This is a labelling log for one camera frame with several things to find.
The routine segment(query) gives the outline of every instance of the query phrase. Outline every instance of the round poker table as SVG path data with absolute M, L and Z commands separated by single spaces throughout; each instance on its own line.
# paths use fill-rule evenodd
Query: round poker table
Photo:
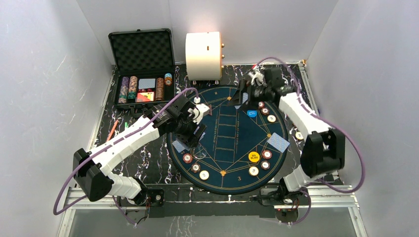
M 287 149 L 279 151 L 269 140 L 273 134 L 288 140 L 278 109 L 265 102 L 265 108 L 269 109 L 269 115 L 275 116 L 275 122 L 268 122 L 268 116 L 260 110 L 251 118 L 246 111 L 227 105 L 235 92 L 235 87 L 227 85 L 199 91 L 201 103 L 209 106 L 211 113 L 201 121 L 207 128 L 198 147 L 179 148 L 176 136 L 173 133 L 168 135 L 168 151 L 181 175 L 202 189 L 222 195 L 242 194 L 260 188 L 279 171 L 287 152 Z M 271 157 L 264 158 L 263 151 L 270 151 Z M 184 155 L 191 155 L 192 161 L 185 162 Z M 266 162 L 262 168 L 264 161 L 269 163 L 268 169 Z M 192 171 L 194 164 L 199 165 L 198 172 Z

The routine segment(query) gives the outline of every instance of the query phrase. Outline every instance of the white cylindrical device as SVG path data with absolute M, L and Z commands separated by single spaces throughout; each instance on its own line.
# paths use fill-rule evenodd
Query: white cylindrical device
M 220 80 L 220 32 L 187 33 L 185 53 L 189 80 Z

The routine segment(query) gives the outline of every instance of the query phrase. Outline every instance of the black tabletop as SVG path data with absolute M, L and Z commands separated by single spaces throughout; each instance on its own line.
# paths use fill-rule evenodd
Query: black tabletop
M 301 73 L 297 64 L 267 65 L 265 67 L 282 68 L 283 78 L 291 84 L 291 76 L 285 68 L 290 67 L 298 79 L 303 98 L 309 104 L 307 92 L 302 82 Z M 247 73 L 250 69 L 251 65 L 225 65 L 222 69 L 220 85 L 237 85 L 241 78 L 248 77 Z M 122 132 L 125 129 L 125 122 L 127 122 L 128 125 L 131 125 L 136 120 L 132 117 L 130 111 L 120 111 L 114 106 L 117 79 L 118 77 L 115 75 L 96 137 L 96 146 L 101 145 L 106 141 L 106 138 L 108 137 L 116 119 L 119 120 L 119 123 L 115 130 L 115 135 L 117 135 L 119 131 Z M 189 81 L 186 73 L 186 65 L 176 66 L 174 82 L 177 92 L 192 86 L 192 83 Z M 199 81 L 195 87 L 199 89 L 211 86 L 214 86 L 214 81 Z M 288 175 L 299 165 L 299 157 L 304 146 L 303 141 L 298 141 L 295 138 L 297 128 L 293 126 L 291 120 L 283 113 L 281 113 L 281 116 L 284 118 L 290 146 L 288 147 L 287 156 L 282 168 L 270 182 L 278 182 L 281 177 Z M 145 184 L 188 183 L 186 179 L 181 177 L 180 172 L 178 172 L 176 167 L 174 167 L 168 154 L 166 141 L 166 135 L 164 135 L 159 139 L 141 147 L 132 155 L 127 157 L 121 164 L 117 165 L 114 169 L 114 173 L 123 173 L 124 176 L 138 177 Z

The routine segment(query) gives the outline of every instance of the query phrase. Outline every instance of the black carrying case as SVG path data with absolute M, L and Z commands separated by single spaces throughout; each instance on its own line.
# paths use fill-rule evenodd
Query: black carrying case
M 116 63 L 115 74 L 118 77 L 114 99 L 117 109 L 131 109 L 134 115 L 134 109 L 146 110 L 153 105 L 167 103 L 175 96 L 175 65 L 170 29 L 113 32 L 108 37 Z M 163 100 L 136 103 L 135 99 L 127 99 L 126 104 L 118 103 L 123 77 L 164 79 L 166 73 L 172 75 L 172 83 L 164 85 Z

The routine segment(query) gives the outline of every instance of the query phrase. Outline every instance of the white robotic arm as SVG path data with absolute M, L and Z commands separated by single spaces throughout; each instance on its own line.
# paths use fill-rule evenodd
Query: white robotic arm
M 241 109 L 247 110 L 256 109 L 260 101 L 275 103 L 302 133 L 305 144 L 301 165 L 280 180 L 278 194 L 279 198 L 284 199 L 299 193 L 302 187 L 313 181 L 343 168 L 345 136 L 312 116 L 315 112 L 297 94 L 297 89 L 282 79 L 281 68 L 265 69 L 264 74 L 258 69 L 249 72 L 251 80 L 239 82 L 231 105 L 242 105 Z M 242 101 L 243 93 L 249 95 L 247 101 Z
M 132 126 L 105 144 L 89 152 L 80 149 L 74 154 L 73 166 L 88 157 L 92 158 L 75 176 L 90 201 L 113 195 L 133 199 L 136 203 L 143 202 L 145 195 L 140 192 L 145 188 L 144 184 L 136 178 L 112 173 L 115 166 L 140 147 L 169 132 L 182 137 L 187 146 L 195 147 L 198 144 L 206 128 L 199 124 L 203 116 L 209 113 L 209 107 L 205 104 L 196 105 L 182 96 L 150 122 L 150 118 L 157 115 L 164 105 L 149 109 Z

